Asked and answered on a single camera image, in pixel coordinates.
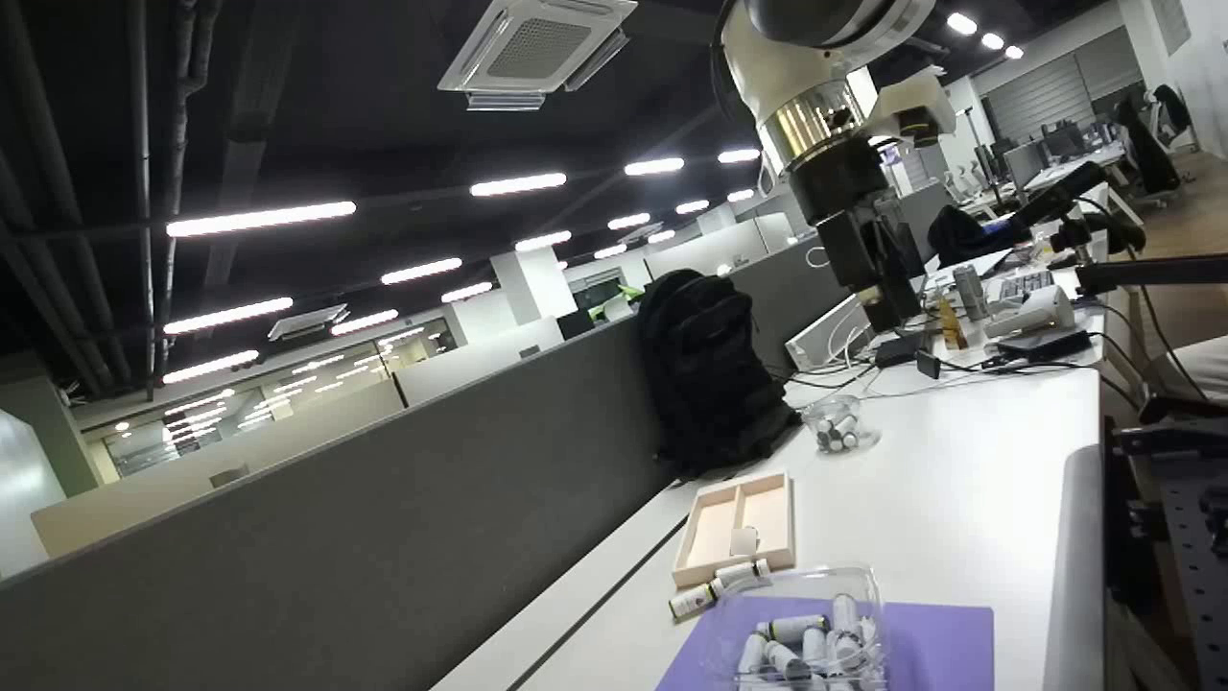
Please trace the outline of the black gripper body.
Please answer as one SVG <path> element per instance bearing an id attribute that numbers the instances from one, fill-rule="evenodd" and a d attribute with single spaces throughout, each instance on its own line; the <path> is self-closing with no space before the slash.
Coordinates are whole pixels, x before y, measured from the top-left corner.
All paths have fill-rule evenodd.
<path id="1" fill-rule="evenodd" d="M 863 139 L 815 147 L 785 165 L 801 217 L 819 231 L 834 277 L 876 331 L 904 326 L 920 303 L 904 271 L 904 231 L 892 217 L 892 184 Z"/>

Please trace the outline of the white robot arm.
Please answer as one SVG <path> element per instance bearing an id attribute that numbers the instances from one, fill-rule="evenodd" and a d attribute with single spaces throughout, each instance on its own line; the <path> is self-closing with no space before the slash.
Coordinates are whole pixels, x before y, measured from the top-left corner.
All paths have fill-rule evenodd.
<path id="1" fill-rule="evenodd" d="M 872 102 L 853 75 L 904 46 L 934 9 L 938 0 L 733 0 L 721 19 L 727 67 L 755 122 L 762 170 L 796 193 L 837 285 L 876 331 L 904 326 L 920 299 L 872 139 L 934 147 L 955 131 L 955 112 L 938 67 L 879 89 Z"/>

